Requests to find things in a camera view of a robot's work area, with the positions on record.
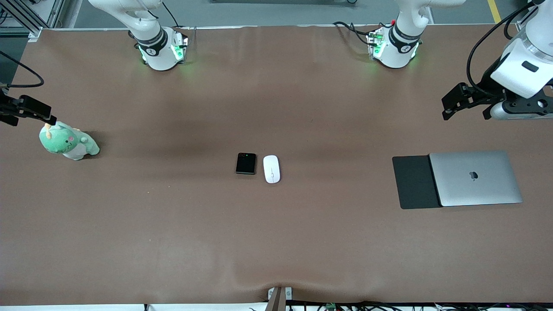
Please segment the white computer mouse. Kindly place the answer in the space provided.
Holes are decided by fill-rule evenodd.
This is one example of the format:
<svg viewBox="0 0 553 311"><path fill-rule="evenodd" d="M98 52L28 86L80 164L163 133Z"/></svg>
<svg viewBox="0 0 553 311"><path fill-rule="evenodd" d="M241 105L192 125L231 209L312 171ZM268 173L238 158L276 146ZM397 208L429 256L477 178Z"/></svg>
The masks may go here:
<svg viewBox="0 0 553 311"><path fill-rule="evenodd" d="M271 154L263 158L265 181L269 184L278 183L281 179L279 159Z"/></svg>

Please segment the black phone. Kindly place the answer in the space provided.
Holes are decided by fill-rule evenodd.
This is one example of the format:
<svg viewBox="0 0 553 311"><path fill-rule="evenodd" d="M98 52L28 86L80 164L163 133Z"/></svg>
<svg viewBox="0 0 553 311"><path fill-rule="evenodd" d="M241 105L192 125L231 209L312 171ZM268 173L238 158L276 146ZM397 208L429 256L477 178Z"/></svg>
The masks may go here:
<svg viewBox="0 0 553 311"><path fill-rule="evenodd" d="M257 155L255 153L239 153L235 173L238 175L254 175L256 173Z"/></svg>

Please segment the black mouse pad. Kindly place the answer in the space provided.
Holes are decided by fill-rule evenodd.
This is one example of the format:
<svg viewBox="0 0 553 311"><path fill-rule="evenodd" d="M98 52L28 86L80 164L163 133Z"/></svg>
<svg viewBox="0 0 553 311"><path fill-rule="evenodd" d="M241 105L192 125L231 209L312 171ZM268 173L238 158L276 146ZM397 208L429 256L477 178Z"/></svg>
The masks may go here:
<svg viewBox="0 0 553 311"><path fill-rule="evenodd" d="M428 155L393 157L392 163L403 210L441 207Z"/></svg>

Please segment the green dinosaur plush toy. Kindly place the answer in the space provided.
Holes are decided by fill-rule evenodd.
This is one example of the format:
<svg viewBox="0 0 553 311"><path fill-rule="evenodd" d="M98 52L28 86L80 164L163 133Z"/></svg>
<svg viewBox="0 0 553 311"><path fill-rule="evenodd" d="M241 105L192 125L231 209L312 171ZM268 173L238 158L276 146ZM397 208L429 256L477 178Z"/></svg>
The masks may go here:
<svg viewBox="0 0 553 311"><path fill-rule="evenodd" d="M49 153L61 154L74 161L100 152L100 147L88 133L59 121L54 125L44 124L39 139Z"/></svg>

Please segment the silver closed laptop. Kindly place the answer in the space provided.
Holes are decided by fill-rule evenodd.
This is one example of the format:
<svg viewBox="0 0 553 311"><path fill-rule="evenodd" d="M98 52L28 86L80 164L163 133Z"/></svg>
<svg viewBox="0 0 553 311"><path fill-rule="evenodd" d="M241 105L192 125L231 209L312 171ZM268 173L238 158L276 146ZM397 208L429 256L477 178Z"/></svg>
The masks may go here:
<svg viewBox="0 0 553 311"><path fill-rule="evenodd" d="M429 158L444 207L523 202L504 150L430 153Z"/></svg>

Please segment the aluminium frame profile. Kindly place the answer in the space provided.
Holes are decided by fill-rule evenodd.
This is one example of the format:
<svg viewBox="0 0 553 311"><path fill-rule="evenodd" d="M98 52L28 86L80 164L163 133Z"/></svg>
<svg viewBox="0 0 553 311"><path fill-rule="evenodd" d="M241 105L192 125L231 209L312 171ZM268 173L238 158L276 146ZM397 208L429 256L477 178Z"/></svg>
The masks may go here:
<svg viewBox="0 0 553 311"><path fill-rule="evenodd" d="M38 38L55 28L68 0L0 0L0 38Z"/></svg>

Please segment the grey table clamp bracket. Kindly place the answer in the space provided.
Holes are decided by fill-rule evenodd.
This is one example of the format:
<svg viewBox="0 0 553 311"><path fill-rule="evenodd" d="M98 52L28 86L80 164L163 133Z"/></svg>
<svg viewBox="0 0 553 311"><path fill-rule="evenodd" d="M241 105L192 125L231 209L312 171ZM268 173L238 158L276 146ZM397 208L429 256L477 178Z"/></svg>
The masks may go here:
<svg viewBox="0 0 553 311"><path fill-rule="evenodd" d="M268 291L268 304L265 311L293 311L288 305L292 300L292 287L273 287Z"/></svg>

